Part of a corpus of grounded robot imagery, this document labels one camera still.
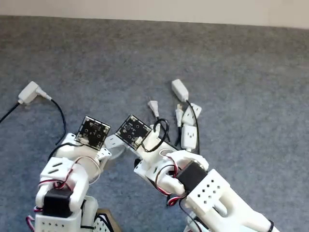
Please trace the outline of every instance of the power strip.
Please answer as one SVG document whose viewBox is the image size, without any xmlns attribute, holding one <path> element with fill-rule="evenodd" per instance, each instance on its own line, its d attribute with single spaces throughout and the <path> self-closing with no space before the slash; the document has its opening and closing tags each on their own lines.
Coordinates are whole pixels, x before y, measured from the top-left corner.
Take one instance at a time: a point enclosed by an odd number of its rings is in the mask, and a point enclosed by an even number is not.
<svg viewBox="0 0 309 232">
<path fill-rule="evenodd" d="M 202 107 L 200 107 L 200 106 L 198 106 L 196 104 L 193 104 L 193 103 L 191 103 L 191 105 L 193 107 L 195 115 L 198 118 L 199 114 L 202 111 Z M 187 125 L 190 125 L 190 126 L 194 126 L 195 125 L 196 122 L 195 122 L 194 115 L 193 115 L 193 112 L 192 112 L 190 106 L 188 106 L 188 108 L 184 112 L 183 118 L 182 118 L 182 122 L 183 122 L 183 124 L 187 124 Z"/>
</svg>

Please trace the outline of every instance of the hole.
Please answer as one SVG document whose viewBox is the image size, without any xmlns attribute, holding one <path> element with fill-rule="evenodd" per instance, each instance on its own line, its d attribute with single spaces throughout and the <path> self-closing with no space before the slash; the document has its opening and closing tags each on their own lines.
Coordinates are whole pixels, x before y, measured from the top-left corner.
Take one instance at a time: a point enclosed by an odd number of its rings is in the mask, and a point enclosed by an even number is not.
<svg viewBox="0 0 309 232">
<path fill-rule="evenodd" d="M 50 171 L 48 174 L 55 173 L 55 172 L 58 172 L 58 171 L 59 171 L 59 169 L 55 169 L 55 170 Z"/>
<path fill-rule="evenodd" d="M 59 165 L 61 165 L 62 163 L 57 163 L 57 164 L 54 164 L 53 167 L 57 167 Z"/>
</svg>

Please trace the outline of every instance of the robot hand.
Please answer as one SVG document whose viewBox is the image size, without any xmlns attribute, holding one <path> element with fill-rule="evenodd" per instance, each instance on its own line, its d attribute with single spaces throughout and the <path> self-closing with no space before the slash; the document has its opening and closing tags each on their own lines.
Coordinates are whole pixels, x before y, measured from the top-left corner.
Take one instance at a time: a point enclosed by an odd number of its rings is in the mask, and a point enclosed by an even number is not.
<svg viewBox="0 0 309 232">
<path fill-rule="evenodd" d="M 144 147 L 158 143 L 157 132 L 144 139 Z M 192 231 L 213 232 L 278 232 L 272 221 L 251 209 L 230 184 L 215 170 L 208 171 L 208 162 L 200 155 L 177 151 L 163 142 L 154 152 L 139 147 L 135 151 L 141 161 L 134 172 L 164 195 L 176 194 L 193 210 L 199 222 Z"/>
</svg>

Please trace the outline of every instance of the electronic component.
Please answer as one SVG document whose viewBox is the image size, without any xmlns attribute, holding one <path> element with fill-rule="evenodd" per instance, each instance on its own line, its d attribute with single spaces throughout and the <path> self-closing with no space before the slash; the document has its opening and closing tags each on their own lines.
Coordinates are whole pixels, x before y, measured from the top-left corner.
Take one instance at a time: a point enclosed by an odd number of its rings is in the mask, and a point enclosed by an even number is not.
<svg viewBox="0 0 309 232">
<path fill-rule="evenodd" d="M 116 135 L 131 148 L 137 150 L 151 131 L 145 123 L 130 115 L 116 132 Z"/>
<path fill-rule="evenodd" d="M 176 178 L 184 185 L 186 192 L 191 192 L 205 176 L 207 176 L 207 171 L 198 163 L 191 161 L 177 174 Z"/>
<path fill-rule="evenodd" d="M 100 151 L 110 129 L 109 125 L 86 116 L 75 140 Z"/>
<path fill-rule="evenodd" d="M 68 189 L 51 189 L 44 197 L 43 215 L 68 218 L 70 211 L 70 196 L 72 191 Z"/>
</svg>

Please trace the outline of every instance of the black cable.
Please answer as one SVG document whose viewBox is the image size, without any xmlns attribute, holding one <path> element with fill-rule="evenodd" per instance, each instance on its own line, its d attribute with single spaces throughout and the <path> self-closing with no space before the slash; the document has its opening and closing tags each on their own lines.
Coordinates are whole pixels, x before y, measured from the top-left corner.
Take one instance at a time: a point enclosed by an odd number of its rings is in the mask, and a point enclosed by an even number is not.
<svg viewBox="0 0 309 232">
<path fill-rule="evenodd" d="M 179 200 L 179 207 L 180 207 L 180 209 L 196 224 L 196 226 L 197 226 L 197 228 L 198 228 L 198 230 L 199 230 L 199 232 L 202 232 L 202 229 L 200 228 L 200 226 L 198 225 L 198 223 L 183 209 L 183 207 L 182 207 L 182 201 L 183 201 L 183 199 L 184 198 L 181 198 L 180 200 Z"/>
<path fill-rule="evenodd" d="M 191 103 L 187 100 L 187 103 L 189 104 L 190 108 L 191 108 L 191 111 L 193 112 L 193 115 L 194 115 L 194 120 L 195 120 L 195 123 L 197 125 L 197 154 L 200 155 L 200 148 L 199 148 L 199 130 L 198 130 L 198 122 L 197 122 L 197 116 L 195 114 L 195 111 L 193 109 L 193 106 L 191 105 Z"/>
<path fill-rule="evenodd" d="M 20 103 L 17 102 L 1 119 L 0 119 L 0 123 L 11 113 L 13 112 L 14 109 L 17 108 L 17 106 L 19 106 Z"/>
<path fill-rule="evenodd" d="M 175 146 L 177 146 L 178 144 L 181 143 L 181 140 L 182 140 L 182 128 L 181 127 L 178 127 L 178 138 L 175 142 Z"/>
<path fill-rule="evenodd" d="M 160 119 L 158 119 L 158 120 L 155 122 L 155 124 L 154 124 L 154 132 L 156 131 L 156 129 L 155 129 L 156 126 L 157 126 L 158 123 L 160 123 L 160 122 L 165 122 L 165 124 L 166 124 L 166 130 L 164 131 L 164 135 L 163 135 L 161 141 L 160 141 L 156 146 L 154 146 L 152 149 L 150 149 L 150 150 L 146 149 L 144 143 L 142 142 L 142 143 L 141 143 L 141 146 L 144 148 L 144 150 L 145 150 L 146 152 L 153 152 L 153 151 L 157 150 L 157 149 L 163 144 L 163 142 L 165 141 L 165 139 L 166 139 L 166 137 L 167 137 L 167 135 L 168 135 L 168 133 L 169 133 L 169 122 L 168 122 L 166 119 L 164 119 L 164 118 L 160 118 Z"/>
<path fill-rule="evenodd" d="M 269 220 L 269 222 L 270 222 L 270 228 L 269 228 L 269 230 L 268 230 L 268 232 L 272 232 L 273 231 L 273 229 L 274 229 L 274 222 L 272 221 L 272 220 Z"/>
<path fill-rule="evenodd" d="M 163 127 L 162 123 L 160 123 L 162 130 L 164 131 L 164 133 L 166 132 L 166 129 Z M 170 142 L 170 137 L 169 134 L 167 135 L 168 141 Z"/>
<path fill-rule="evenodd" d="M 63 146 L 66 146 L 66 145 L 69 145 L 69 146 L 83 146 L 84 144 L 81 144 L 81 145 L 76 145 L 76 144 L 71 144 L 71 143 L 65 143 L 65 144 L 61 144 L 57 147 L 54 148 L 54 150 L 50 153 L 49 157 L 48 157 L 48 160 L 49 161 L 51 159 L 51 157 L 53 157 L 54 153 L 61 147 Z"/>
<path fill-rule="evenodd" d="M 81 229 L 91 229 L 91 230 L 94 230 L 95 228 L 93 226 L 81 226 Z"/>
<path fill-rule="evenodd" d="M 66 119 L 64 117 L 64 113 L 63 113 L 62 109 L 60 108 L 60 106 L 58 105 L 58 103 L 55 102 L 54 99 L 51 99 L 51 102 L 53 104 L 55 104 L 56 107 L 58 108 L 58 110 L 60 111 L 61 117 L 62 117 L 62 121 L 63 121 L 63 133 L 62 133 L 62 136 L 60 137 L 60 139 L 56 142 L 56 145 L 57 145 L 58 143 L 60 143 L 60 141 L 64 138 L 64 136 L 67 133 L 67 123 L 66 123 Z"/>
</svg>

